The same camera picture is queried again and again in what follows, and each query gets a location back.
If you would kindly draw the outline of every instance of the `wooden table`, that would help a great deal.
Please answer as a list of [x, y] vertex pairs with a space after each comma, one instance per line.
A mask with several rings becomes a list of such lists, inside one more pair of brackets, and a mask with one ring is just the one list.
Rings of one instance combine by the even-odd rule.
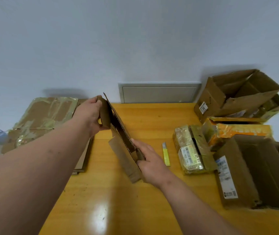
[[[200, 125], [193, 103], [114, 107], [133, 138], [159, 155], [166, 142], [170, 170], [234, 226], [247, 234], [279, 234], [279, 210], [225, 210], [213, 174], [183, 175], [172, 134], [184, 124]], [[181, 234], [163, 194], [142, 181], [130, 183], [108, 145], [110, 138], [110, 130], [95, 136], [86, 173], [70, 178], [40, 234]]]

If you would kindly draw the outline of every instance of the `white wall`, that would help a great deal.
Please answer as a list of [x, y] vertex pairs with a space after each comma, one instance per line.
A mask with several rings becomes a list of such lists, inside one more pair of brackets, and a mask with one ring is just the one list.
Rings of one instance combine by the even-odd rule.
[[247, 67], [279, 83], [279, 0], [0, 0], [3, 130], [38, 96], [119, 102], [118, 82]]

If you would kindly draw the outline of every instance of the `left hand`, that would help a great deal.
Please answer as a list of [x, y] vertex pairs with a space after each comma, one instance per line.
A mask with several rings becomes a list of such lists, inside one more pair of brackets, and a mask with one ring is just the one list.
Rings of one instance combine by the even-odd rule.
[[97, 100], [97, 96], [87, 99], [76, 108], [72, 119], [84, 121], [90, 129], [91, 136], [94, 136], [100, 130], [98, 118], [101, 106], [102, 102]]

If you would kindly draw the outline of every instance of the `orange package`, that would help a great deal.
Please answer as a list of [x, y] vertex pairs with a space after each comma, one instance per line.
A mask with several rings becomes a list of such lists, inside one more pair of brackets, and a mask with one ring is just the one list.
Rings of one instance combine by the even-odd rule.
[[202, 131], [211, 151], [224, 145], [225, 139], [236, 134], [272, 137], [270, 125], [264, 125], [261, 118], [209, 117], [205, 120]]

